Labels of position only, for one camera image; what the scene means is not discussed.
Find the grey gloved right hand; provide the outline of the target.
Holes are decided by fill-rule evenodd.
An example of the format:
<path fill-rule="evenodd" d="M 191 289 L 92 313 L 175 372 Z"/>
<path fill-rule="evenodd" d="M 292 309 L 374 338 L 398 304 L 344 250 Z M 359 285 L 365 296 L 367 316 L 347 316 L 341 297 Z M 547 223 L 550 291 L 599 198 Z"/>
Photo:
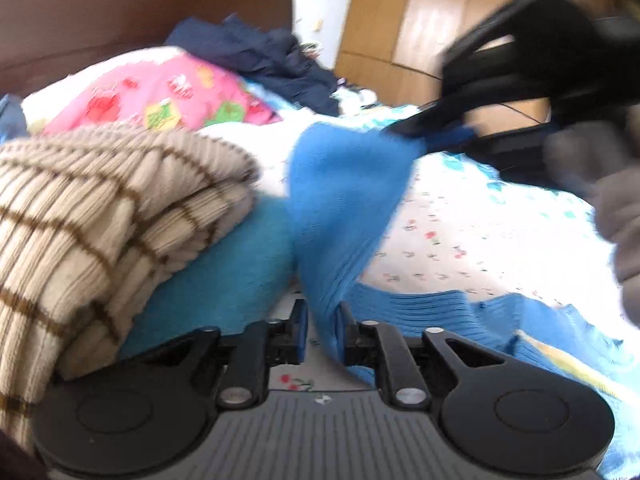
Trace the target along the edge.
<path fill-rule="evenodd" d="M 626 126 L 580 122 L 544 140 L 551 179 L 594 208 L 598 233 L 615 246 L 614 272 L 626 318 L 639 324 L 639 107 Z"/>

